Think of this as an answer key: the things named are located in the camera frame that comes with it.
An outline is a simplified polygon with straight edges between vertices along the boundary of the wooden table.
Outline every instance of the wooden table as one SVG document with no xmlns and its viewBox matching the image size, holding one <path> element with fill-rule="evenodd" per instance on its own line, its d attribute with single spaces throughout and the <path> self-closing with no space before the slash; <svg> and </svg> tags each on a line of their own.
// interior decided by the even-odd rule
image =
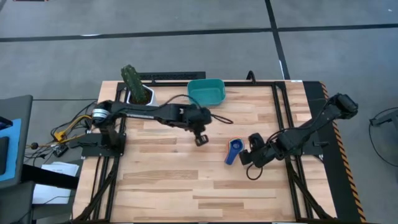
<svg viewBox="0 0 398 224">
<path fill-rule="evenodd" d="M 114 100 L 117 82 L 103 82 L 99 101 Z M 286 81 L 295 126 L 311 118 L 303 83 Z M 186 87 L 153 87 L 159 103 L 186 93 Z M 282 94 L 279 93 L 281 106 Z M 188 103 L 185 98 L 176 103 Z M 236 158 L 227 166 L 226 144 L 259 132 L 264 138 L 279 130 L 272 90 L 268 86 L 226 87 L 222 105 L 211 112 L 234 124 L 213 120 L 205 134 L 210 141 L 196 147 L 192 133 L 156 121 L 127 119 L 127 143 L 122 156 L 111 222 L 270 222 L 293 221 L 294 212 L 284 161 L 264 167 L 259 180 L 246 177 Z M 331 216 L 336 216 L 323 164 L 303 156 L 308 189 Z M 90 201 L 97 158 L 83 163 L 73 214 L 79 215 Z M 257 175 L 258 170 L 250 171 Z M 104 217 L 103 197 L 100 218 Z M 302 200 L 302 216 L 305 215 Z"/>
</svg>

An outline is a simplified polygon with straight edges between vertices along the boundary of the teal bowl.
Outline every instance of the teal bowl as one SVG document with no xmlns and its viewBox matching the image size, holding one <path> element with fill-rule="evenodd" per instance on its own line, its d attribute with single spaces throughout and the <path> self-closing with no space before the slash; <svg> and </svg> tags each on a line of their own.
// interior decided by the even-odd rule
<svg viewBox="0 0 398 224">
<path fill-rule="evenodd" d="M 188 95 L 200 106 L 218 106 L 225 100 L 225 85 L 218 78 L 192 80 L 188 83 Z"/>
</svg>

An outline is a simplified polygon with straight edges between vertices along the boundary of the white paper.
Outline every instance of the white paper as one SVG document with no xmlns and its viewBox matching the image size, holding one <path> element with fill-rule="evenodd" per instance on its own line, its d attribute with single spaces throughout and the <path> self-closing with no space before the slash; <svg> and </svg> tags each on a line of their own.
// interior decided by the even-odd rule
<svg viewBox="0 0 398 224">
<path fill-rule="evenodd" d="M 67 164 L 64 162 L 53 162 L 52 164 L 43 164 L 42 169 L 57 172 L 60 174 L 66 174 L 76 176 L 78 165 Z M 36 184 L 33 192 L 33 204 L 66 204 L 69 201 L 71 190 L 62 189 L 58 187 L 52 187 L 42 184 Z"/>
</svg>

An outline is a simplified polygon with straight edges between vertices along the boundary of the green cactus toy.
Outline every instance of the green cactus toy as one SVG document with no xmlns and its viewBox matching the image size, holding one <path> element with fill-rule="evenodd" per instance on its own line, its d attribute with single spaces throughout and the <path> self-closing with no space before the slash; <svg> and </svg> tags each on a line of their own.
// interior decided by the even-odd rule
<svg viewBox="0 0 398 224">
<path fill-rule="evenodd" d="M 127 88 L 131 92 L 131 100 L 140 105 L 145 105 L 149 102 L 148 93 L 142 86 L 142 82 L 136 69 L 131 65 L 126 65 L 121 69 L 121 75 Z"/>
</svg>

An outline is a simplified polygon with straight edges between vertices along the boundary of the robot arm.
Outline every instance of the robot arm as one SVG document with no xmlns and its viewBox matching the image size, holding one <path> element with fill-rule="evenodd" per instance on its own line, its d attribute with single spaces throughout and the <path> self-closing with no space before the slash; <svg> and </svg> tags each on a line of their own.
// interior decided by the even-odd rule
<svg viewBox="0 0 398 224">
<path fill-rule="evenodd" d="M 350 119 L 358 112 L 356 104 L 348 95 L 336 94 L 324 105 L 321 112 L 298 128 L 287 128 L 273 134 L 265 143 L 259 133 L 249 136 L 251 152 L 239 153 L 243 165 L 251 162 L 258 168 L 273 159 L 282 160 L 303 147 L 311 134 L 335 119 Z"/>
<path fill-rule="evenodd" d="M 175 103 L 161 106 L 132 105 L 108 100 L 94 108 L 93 125 L 102 133 L 110 134 L 116 119 L 121 117 L 153 119 L 170 127 L 193 132 L 197 146 L 208 142 L 207 135 L 201 135 L 206 129 L 205 125 L 211 123 L 211 113 L 207 108 Z"/>
</svg>

